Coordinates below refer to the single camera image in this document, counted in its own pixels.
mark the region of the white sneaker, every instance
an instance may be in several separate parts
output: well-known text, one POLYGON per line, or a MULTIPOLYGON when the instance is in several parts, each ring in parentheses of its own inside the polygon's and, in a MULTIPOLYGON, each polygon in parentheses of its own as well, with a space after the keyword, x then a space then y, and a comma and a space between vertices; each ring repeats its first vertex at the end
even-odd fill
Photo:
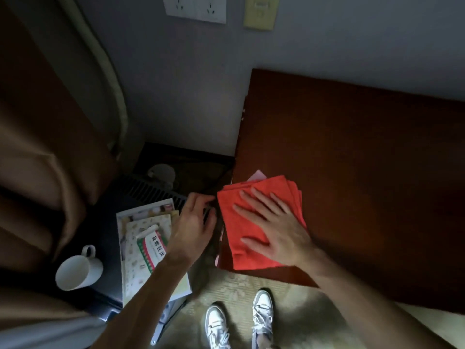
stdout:
POLYGON ((211 349, 231 349, 226 316, 217 305, 211 305, 206 311, 205 332, 211 349))
POLYGON ((266 290, 259 290, 253 299, 252 305, 253 323, 252 327, 252 349, 258 349, 257 337, 259 334, 265 335, 270 343, 273 342, 273 302, 270 294, 266 290))

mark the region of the forearm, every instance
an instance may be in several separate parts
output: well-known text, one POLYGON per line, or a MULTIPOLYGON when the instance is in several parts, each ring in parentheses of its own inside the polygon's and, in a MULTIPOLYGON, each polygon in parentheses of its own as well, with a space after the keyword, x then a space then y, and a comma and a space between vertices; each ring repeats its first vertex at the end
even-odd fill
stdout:
POLYGON ((163 309, 189 266, 186 260, 168 254, 91 348, 146 349, 163 309))
POLYGON ((333 301, 369 349, 450 349, 392 301, 338 266, 318 250, 301 268, 333 301))

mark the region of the mug handle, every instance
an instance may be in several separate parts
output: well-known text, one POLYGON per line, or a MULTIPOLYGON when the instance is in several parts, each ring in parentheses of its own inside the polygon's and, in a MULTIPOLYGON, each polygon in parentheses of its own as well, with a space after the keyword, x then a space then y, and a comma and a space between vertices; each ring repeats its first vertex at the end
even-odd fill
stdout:
POLYGON ((93 245, 86 245, 82 248, 81 255, 87 258, 95 258, 95 246, 93 245))

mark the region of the folded red cloth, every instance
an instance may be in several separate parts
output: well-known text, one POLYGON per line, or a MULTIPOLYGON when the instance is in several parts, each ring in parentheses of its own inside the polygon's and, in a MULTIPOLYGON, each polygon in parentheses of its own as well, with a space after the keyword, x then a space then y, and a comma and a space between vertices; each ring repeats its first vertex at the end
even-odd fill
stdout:
POLYGON ((302 193, 295 182, 286 180, 284 176, 225 186, 222 191, 218 192, 218 202, 225 222, 235 270, 258 270, 282 266, 281 263, 272 261, 252 251, 240 240, 242 237, 249 237, 264 244, 269 243, 267 237, 259 227, 238 215, 233 209, 233 205, 237 204, 249 211, 254 211, 239 195, 239 191, 244 190, 253 196, 251 192, 252 187, 255 187, 268 197, 273 192, 289 206, 299 222, 304 227, 306 226, 302 215, 302 193))

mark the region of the cup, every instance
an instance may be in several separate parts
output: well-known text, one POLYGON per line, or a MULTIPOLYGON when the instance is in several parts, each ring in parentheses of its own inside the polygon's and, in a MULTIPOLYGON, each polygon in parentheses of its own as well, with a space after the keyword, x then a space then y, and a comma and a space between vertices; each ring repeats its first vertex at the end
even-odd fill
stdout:
POLYGON ((81 254, 68 258, 58 267, 55 282, 61 290, 75 290, 94 284, 102 273, 103 264, 95 258, 95 246, 86 245, 81 254))

